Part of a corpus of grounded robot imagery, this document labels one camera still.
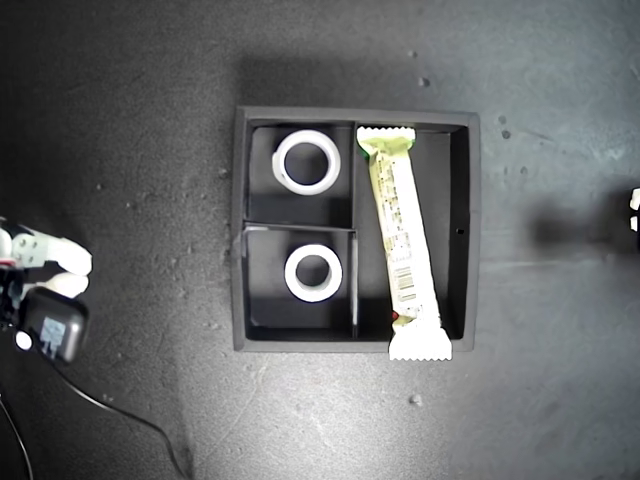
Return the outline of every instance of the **white ring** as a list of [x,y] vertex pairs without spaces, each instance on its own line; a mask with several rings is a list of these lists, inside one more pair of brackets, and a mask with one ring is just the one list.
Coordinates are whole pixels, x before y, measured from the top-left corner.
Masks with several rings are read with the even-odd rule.
[[[318,256],[329,265],[327,278],[320,285],[306,285],[300,281],[297,274],[298,265],[307,257]],[[300,300],[315,303],[326,300],[334,295],[342,283],[342,265],[338,256],[324,245],[305,245],[295,250],[287,259],[284,267],[284,280],[291,293]]]
[[[285,167],[285,159],[287,153],[293,147],[301,143],[310,143],[320,148],[327,156],[327,173],[324,178],[313,185],[302,185],[293,180]],[[329,188],[336,182],[340,174],[340,152],[336,144],[324,133],[316,130],[298,130],[287,136],[278,146],[272,157],[273,175],[282,185],[293,193],[298,195],[318,195]]]

